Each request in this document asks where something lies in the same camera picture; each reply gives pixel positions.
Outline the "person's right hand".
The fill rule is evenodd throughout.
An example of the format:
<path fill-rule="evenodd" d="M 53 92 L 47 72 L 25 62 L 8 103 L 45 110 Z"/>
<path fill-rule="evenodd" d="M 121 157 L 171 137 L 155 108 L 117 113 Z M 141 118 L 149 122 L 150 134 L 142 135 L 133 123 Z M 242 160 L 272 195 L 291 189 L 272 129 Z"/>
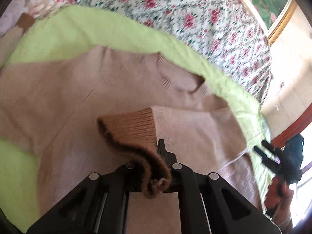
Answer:
<path fill-rule="evenodd" d="M 285 181 L 281 182 L 277 176 L 271 180 L 268 186 L 264 205 L 270 210 L 280 206 L 273 219 L 273 222 L 278 226 L 285 226 L 290 222 L 290 205 L 293 199 L 293 193 L 294 191 L 289 189 L 289 185 Z"/>

